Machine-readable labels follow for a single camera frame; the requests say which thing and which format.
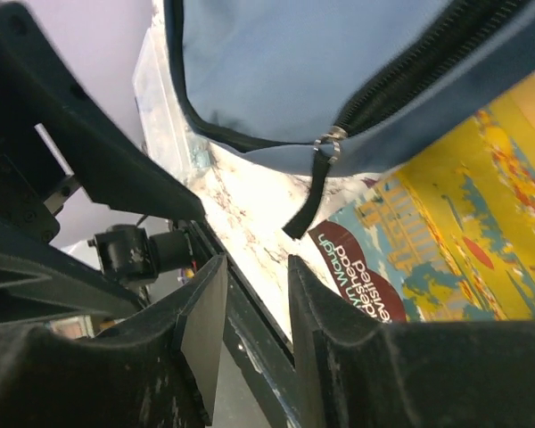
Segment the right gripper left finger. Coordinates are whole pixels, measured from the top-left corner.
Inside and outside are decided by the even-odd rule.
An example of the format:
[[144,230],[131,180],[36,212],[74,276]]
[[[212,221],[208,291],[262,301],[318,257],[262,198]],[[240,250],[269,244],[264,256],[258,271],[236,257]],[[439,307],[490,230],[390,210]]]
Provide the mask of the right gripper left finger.
[[205,427],[226,318],[226,258],[93,339],[0,325],[0,427]]

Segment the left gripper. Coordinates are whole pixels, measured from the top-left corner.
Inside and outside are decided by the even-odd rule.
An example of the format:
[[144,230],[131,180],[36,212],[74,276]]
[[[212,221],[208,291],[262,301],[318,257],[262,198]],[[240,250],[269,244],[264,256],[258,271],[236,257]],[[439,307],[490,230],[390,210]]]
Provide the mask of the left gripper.
[[114,210],[204,217],[199,198],[82,89],[27,6],[0,2],[0,324],[143,308],[136,292],[52,246],[79,189]]

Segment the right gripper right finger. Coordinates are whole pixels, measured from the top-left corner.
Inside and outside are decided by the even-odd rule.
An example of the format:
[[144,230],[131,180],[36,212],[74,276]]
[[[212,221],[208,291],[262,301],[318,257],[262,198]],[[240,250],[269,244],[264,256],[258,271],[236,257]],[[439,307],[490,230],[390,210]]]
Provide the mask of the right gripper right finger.
[[535,319],[383,324],[288,259],[304,427],[535,427]]

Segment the blue backpack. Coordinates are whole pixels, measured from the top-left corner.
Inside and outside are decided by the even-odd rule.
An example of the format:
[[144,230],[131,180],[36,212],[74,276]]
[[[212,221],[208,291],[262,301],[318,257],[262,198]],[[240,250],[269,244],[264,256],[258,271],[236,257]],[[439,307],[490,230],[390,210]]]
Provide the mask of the blue backpack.
[[169,69],[192,130],[325,181],[411,159],[535,71],[535,1],[167,1]]

